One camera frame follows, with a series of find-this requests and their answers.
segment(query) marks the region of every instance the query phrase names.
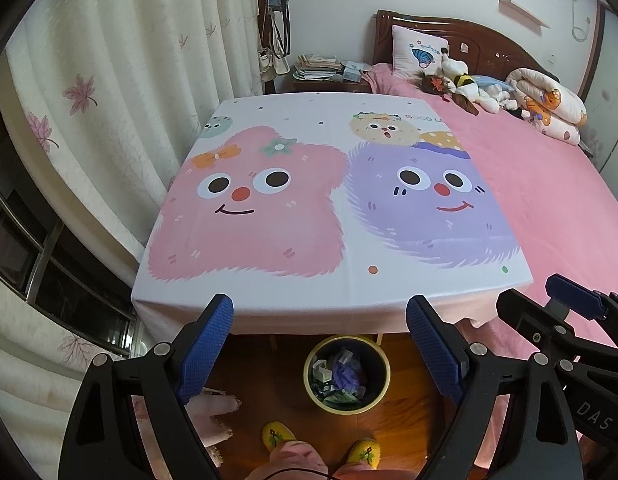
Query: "purple fluffy cartoon character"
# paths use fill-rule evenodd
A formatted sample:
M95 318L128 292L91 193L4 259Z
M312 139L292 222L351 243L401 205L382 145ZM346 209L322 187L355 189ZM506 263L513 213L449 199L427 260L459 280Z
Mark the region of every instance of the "purple fluffy cartoon character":
M429 142L363 142L349 153L349 202L389 247L444 267L519 251L504 213L466 152Z

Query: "orange bow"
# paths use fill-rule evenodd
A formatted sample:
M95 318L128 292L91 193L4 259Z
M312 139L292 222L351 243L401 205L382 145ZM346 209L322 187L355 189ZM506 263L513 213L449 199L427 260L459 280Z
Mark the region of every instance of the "orange bow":
M196 155L192 160L196 168L209 168L215 164L216 160L220 158L231 158L232 156L239 155L242 150L237 144L230 144L219 152L206 152Z

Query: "wooden floor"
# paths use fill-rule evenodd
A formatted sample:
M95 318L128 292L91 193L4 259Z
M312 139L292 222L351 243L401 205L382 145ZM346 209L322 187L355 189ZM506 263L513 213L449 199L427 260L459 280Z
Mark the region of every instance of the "wooden floor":
M268 460L260 432L271 420L284 422L299 440L314 446L331 472L364 436L380 443L381 468L420 471L427 449L432 449L436 424L444 421L441 398L410 336L384 336L382 348L391 364L389 389L380 404L351 416L321 410L304 390L304 360L324 337L278 335L276 350L269 336L227 339L207 383L242 401L237 412L220 418L233 430L233 437L218 446L223 478L244 480Z

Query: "cable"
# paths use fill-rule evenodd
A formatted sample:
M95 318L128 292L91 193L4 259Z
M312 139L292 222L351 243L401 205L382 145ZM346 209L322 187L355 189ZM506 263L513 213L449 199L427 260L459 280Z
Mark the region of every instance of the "cable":
M586 17L586 30L584 30L582 27L576 27L576 1L575 0L571 0L571 10L572 10L571 35L573 36L573 39L576 40L578 43L583 43L586 40L588 40L589 31L591 29L591 18L588 16ZM576 32L581 32L584 35L584 38L579 38Z
M338 478L335 478L335 476L332 476L326 473L321 473L319 471L314 471L313 469L305 469L303 467L288 467L286 469L281 469L280 471L271 473L269 476L265 477L263 480L269 480L270 478L273 478L278 473L284 473L285 471L304 471L305 473L315 473L316 475L324 476L324 478L328 478L329 480L339 480Z

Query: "wall shelf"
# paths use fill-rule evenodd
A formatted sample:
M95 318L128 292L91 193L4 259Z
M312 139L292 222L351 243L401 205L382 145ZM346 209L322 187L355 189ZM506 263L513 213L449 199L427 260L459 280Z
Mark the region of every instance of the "wall shelf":
M543 20L538 18L534 13L530 12L529 10L526 10L522 5L515 3L513 0L500 0L500 5L504 5L513 10L516 10L517 12L522 14L524 17L534 22L536 25L540 25L541 27L545 27L545 28L551 28L551 25L548 25Z

